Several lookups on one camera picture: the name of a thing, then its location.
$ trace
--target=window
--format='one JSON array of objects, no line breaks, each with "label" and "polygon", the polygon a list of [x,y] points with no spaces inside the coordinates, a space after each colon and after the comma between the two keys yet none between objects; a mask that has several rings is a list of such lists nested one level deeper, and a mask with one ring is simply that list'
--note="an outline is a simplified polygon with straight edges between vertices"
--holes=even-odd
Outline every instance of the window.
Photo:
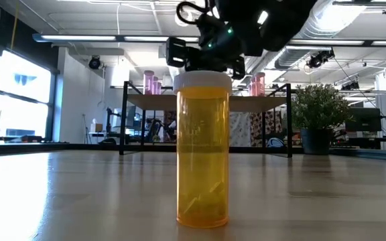
[{"label": "window", "polygon": [[50,97],[50,71],[10,52],[0,57],[0,90],[47,103]]},{"label": "window", "polygon": [[48,106],[0,95],[0,137],[46,136]]},{"label": "window", "polygon": [[52,73],[11,52],[0,57],[0,137],[46,137]]}]

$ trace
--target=table surface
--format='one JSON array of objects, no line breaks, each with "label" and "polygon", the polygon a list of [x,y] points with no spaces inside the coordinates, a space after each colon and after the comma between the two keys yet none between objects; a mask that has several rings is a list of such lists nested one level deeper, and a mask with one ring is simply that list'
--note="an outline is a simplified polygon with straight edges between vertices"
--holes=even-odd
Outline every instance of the table surface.
[{"label": "table surface", "polygon": [[0,156],[0,240],[386,240],[386,161],[230,156],[230,221],[176,223],[176,154]]}]

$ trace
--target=plant pot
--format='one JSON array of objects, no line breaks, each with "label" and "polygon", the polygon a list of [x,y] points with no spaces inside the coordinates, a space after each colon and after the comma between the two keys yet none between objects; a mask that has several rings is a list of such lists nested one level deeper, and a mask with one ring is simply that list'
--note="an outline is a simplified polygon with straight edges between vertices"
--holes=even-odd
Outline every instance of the plant pot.
[{"label": "plant pot", "polygon": [[328,155],[330,150],[330,137],[332,130],[306,130],[302,129],[302,146],[305,154]]}]

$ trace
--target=white bottle cap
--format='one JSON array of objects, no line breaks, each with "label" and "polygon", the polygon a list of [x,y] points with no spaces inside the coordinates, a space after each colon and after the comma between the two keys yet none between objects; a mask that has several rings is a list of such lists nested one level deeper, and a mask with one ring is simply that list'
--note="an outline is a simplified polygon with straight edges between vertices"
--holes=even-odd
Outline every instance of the white bottle cap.
[{"label": "white bottle cap", "polygon": [[174,78],[174,94],[186,87],[221,87],[232,94],[232,78],[225,73],[198,70],[185,72]]}]

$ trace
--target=pill bottle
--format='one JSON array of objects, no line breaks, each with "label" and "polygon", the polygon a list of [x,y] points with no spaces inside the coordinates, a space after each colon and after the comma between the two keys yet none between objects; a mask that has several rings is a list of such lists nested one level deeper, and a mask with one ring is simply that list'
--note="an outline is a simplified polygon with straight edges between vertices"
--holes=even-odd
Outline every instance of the pill bottle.
[{"label": "pill bottle", "polygon": [[256,73],[248,86],[249,96],[265,96],[265,73]]},{"label": "pill bottle", "polygon": [[160,94],[162,89],[162,84],[159,82],[159,78],[157,76],[154,76],[153,78],[153,94]]},{"label": "pill bottle", "polygon": [[193,71],[174,78],[177,95],[177,221],[194,228],[228,222],[231,78]]},{"label": "pill bottle", "polygon": [[153,81],[154,81],[154,72],[151,70],[144,71],[144,94],[153,94]]}]

